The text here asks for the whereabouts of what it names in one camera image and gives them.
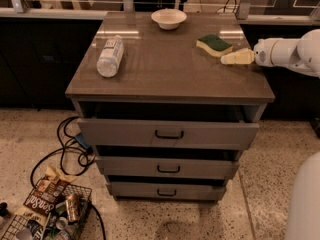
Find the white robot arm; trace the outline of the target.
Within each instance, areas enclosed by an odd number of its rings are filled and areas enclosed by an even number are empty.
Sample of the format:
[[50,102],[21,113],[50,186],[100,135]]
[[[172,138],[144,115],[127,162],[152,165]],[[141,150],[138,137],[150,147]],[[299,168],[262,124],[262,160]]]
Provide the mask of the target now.
[[[320,77],[320,30],[297,39],[260,39],[253,50],[244,48],[221,57],[225,65],[253,61]],[[296,174],[284,240],[320,240],[320,152],[306,159]]]

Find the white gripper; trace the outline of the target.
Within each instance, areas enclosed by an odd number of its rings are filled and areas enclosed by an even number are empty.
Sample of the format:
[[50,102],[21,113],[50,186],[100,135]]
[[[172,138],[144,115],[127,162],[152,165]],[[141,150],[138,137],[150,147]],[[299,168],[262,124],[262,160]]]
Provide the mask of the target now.
[[243,48],[235,52],[223,55],[220,59],[224,65],[248,65],[254,61],[265,67],[272,67],[272,49],[277,40],[275,38],[259,39],[254,46],[254,52],[249,48]]

